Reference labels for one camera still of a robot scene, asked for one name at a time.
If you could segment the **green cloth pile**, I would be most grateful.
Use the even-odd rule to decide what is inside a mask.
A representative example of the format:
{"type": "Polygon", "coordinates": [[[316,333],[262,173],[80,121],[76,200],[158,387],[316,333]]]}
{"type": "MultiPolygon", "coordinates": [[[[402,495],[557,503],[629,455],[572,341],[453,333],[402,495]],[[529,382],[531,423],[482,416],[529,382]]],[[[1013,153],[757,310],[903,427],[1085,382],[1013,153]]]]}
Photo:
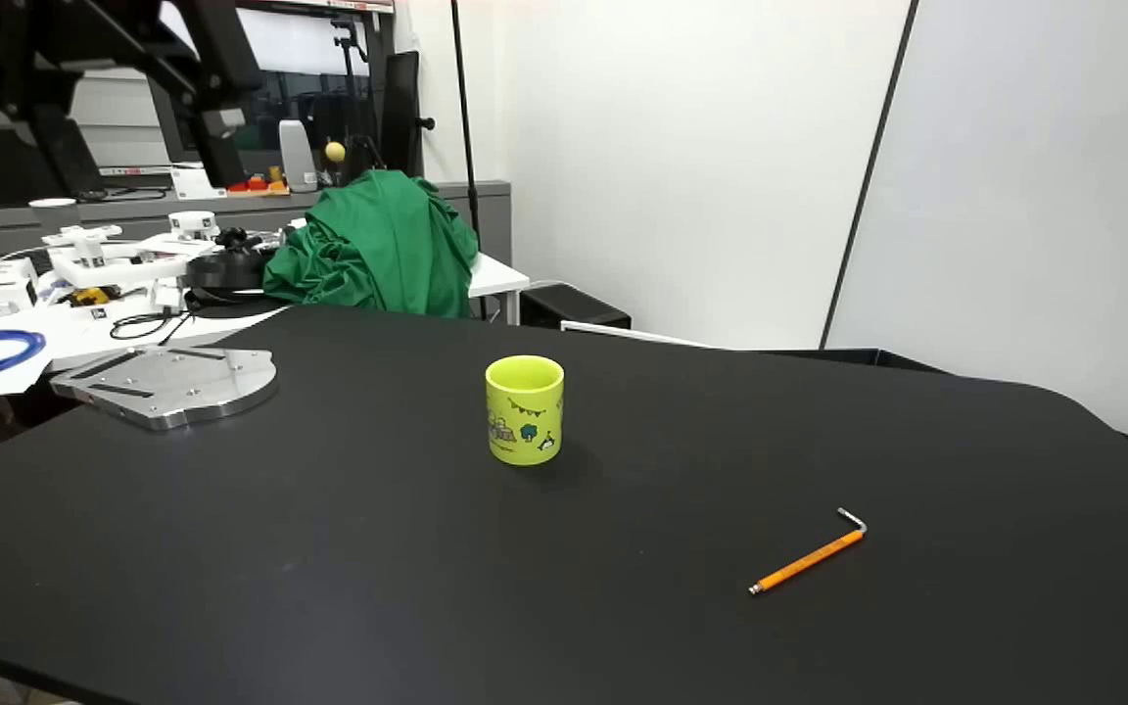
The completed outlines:
{"type": "Polygon", "coordinates": [[[291,307],[465,318],[476,230],[427,183],[369,168],[328,190],[262,267],[291,307]]]}

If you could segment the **silver metal mounting plate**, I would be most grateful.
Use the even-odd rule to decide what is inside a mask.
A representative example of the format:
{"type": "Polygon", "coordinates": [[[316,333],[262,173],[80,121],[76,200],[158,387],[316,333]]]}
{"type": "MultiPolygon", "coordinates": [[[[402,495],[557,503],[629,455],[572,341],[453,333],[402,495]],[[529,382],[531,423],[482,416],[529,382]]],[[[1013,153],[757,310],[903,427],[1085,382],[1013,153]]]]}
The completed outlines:
{"type": "Polygon", "coordinates": [[[167,437],[262,403],[274,391],[274,382],[277,366],[271,349],[167,345],[61,373],[52,387],[68,400],[167,437]]]}

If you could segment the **black tripod pole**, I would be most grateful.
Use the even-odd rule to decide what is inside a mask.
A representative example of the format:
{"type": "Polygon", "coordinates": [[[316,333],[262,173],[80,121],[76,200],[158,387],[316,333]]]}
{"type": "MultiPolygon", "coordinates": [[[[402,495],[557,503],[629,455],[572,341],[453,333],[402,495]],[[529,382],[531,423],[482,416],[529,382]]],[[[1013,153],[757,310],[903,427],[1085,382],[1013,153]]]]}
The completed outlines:
{"type": "Polygon", "coordinates": [[[471,76],[465,76],[465,40],[461,40],[461,0],[446,0],[446,21],[452,21],[452,54],[453,54],[465,208],[471,208],[471,224],[475,224],[475,230],[482,239],[476,166],[475,166],[475,131],[471,131],[471,76]]]}

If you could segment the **yellow-green mug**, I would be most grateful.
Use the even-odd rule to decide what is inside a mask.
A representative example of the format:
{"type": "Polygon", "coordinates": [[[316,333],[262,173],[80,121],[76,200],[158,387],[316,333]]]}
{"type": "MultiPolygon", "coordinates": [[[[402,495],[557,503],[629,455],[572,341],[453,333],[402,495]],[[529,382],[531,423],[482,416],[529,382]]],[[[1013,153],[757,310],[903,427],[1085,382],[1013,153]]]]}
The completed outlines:
{"type": "Polygon", "coordinates": [[[531,472],[565,446],[565,366],[553,358],[497,358],[487,366],[487,438],[505,468],[531,472]]]}

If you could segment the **black diagonal pole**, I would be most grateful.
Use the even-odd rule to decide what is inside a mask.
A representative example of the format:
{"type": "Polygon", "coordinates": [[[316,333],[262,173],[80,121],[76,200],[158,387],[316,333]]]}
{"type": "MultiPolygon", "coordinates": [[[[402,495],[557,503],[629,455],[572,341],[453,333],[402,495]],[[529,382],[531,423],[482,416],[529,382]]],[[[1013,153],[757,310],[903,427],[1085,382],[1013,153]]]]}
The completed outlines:
{"type": "Polygon", "coordinates": [[[841,239],[841,256],[837,256],[837,272],[834,272],[834,284],[830,284],[825,318],[822,318],[813,349],[830,345],[830,333],[834,333],[834,323],[837,323],[837,307],[841,307],[841,294],[847,294],[847,275],[851,275],[856,230],[860,230],[864,205],[869,205],[869,192],[875,192],[875,173],[877,173],[877,160],[880,160],[880,149],[884,149],[884,134],[889,134],[889,115],[894,115],[894,104],[898,104],[898,89],[902,89],[907,45],[916,36],[916,17],[922,17],[922,0],[903,0],[894,62],[889,62],[889,76],[884,76],[875,136],[869,136],[869,149],[864,149],[864,168],[860,168],[856,198],[852,198],[852,208],[851,208],[851,224],[847,224],[847,239],[841,239]]]}

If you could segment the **white side table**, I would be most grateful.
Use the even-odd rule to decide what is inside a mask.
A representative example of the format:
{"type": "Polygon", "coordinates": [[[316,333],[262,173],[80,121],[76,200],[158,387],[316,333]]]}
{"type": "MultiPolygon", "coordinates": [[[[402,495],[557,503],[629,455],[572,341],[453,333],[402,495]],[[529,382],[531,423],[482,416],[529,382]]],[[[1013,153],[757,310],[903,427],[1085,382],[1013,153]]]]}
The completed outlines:
{"type": "MultiPolygon", "coordinates": [[[[262,294],[262,267],[287,234],[247,245],[249,277],[235,284],[235,294],[262,294]]],[[[172,323],[191,339],[191,294],[226,275],[231,246],[215,230],[125,239],[117,224],[99,224],[52,230],[40,256],[43,284],[29,252],[0,256],[0,396],[21,396],[76,362],[159,345],[172,323]]],[[[523,286],[520,272],[476,246],[471,307],[523,286]]]]}

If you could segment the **computer monitor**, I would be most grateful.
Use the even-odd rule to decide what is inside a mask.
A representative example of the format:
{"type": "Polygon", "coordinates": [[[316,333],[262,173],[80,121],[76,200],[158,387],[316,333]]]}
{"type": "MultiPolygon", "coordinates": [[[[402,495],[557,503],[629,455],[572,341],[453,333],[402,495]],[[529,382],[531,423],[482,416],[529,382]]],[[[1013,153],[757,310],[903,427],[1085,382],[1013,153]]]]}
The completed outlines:
{"type": "MultiPolygon", "coordinates": [[[[240,24],[262,76],[235,131],[247,173],[277,160],[287,117],[307,126],[325,177],[381,158],[394,0],[240,0],[240,24]]],[[[128,68],[90,72],[76,121],[111,177],[159,177],[200,158],[179,105],[128,68]]]]}

